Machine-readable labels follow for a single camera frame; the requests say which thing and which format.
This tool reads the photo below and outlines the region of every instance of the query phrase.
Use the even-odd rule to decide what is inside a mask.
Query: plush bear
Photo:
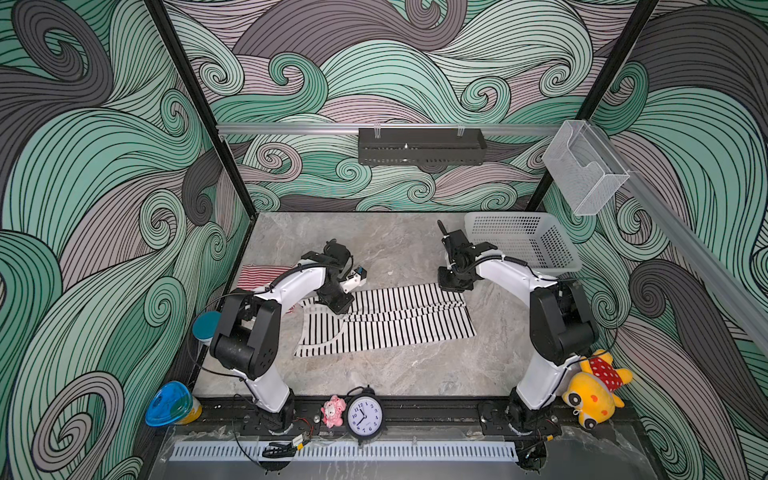
[[[587,430],[608,420],[624,402],[614,390],[632,381],[628,369],[615,369],[614,357],[598,350],[594,358],[579,362],[581,371],[573,376],[562,399],[574,408],[578,422]]]
[[[338,396],[332,396],[331,400],[327,401],[325,405],[320,409],[323,413],[323,422],[326,427],[339,427],[344,421],[341,418],[341,414],[346,409],[346,402],[344,399],[340,399]]]

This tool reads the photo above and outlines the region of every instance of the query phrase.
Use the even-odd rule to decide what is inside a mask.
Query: plastic basket
[[[532,269],[560,275],[581,269],[578,251],[558,219],[529,212],[472,212],[464,216],[470,242],[490,242]]]
[[[574,215],[597,215],[629,175],[611,141],[584,120],[566,120],[543,156]]]

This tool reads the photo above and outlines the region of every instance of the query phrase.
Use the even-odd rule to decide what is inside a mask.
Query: pink figurine
[[[346,409],[346,402],[344,399],[340,399],[337,396],[332,396],[331,400],[327,401],[320,411],[323,413],[323,422],[326,427],[339,427],[344,421],[341,418],[341,412]]]

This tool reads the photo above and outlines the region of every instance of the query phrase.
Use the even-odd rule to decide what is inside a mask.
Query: black and white striped garment
[[[443,292],[437,283],[353,292],[346,315],[334,315],[304,299],[304,327],[296,356],[330,355],[384,349],[475,336],[460,293]]]

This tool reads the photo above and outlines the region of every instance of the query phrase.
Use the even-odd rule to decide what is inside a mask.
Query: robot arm
[[[346,313],[353,301],[349,292],[366,281],[362,267],[339,279],[350,257],[345,246],[331,240],[323,253],[304,254],[294,268],[278,276],[263,291],[235,289],[227,297],[210,342],[210,354],[245,381],[261,409],[280,413],[290,397],[288,385],[274,366],[280,319],[313,291],[334,313]],[[250,320],[254,320],[252,329],[241,324]],[[284,417],[283,414],[276,424],[284,424]]]
[[[491,280],[530,308],[530,337],[536,350],[523,380],[511,397],[518,408],[516,423],[527,422],[535,410],[556,398],[558,387],[580,354],[597,339],[592,309],[581,284],[541,275],[522,260],[507,257],[488,242],[474,245],[464,232],[442,231],[449,266],[438,270],[440,288],[472,290],[475,281]]]

